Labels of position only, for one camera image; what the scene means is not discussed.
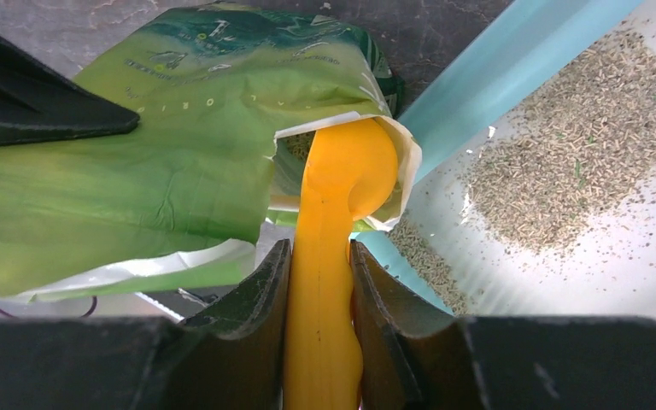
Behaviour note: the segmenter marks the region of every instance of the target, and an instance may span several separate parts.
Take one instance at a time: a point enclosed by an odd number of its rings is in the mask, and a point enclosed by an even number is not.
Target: green bag
[[[123,136],[0,148],[0,296],[239,282],[271,200],[299,195],[302,165],[290,176],[290,155],[278,155],[273,179],[276,138],[291,129],[377,116],[403,166],[399,195],[377,212],[386,226],[420,161],[390,119],[401,81],[364,31],[328,17],[171,9],[75,81],[142,121]],[[367,224],[358,228],[376,227]]]

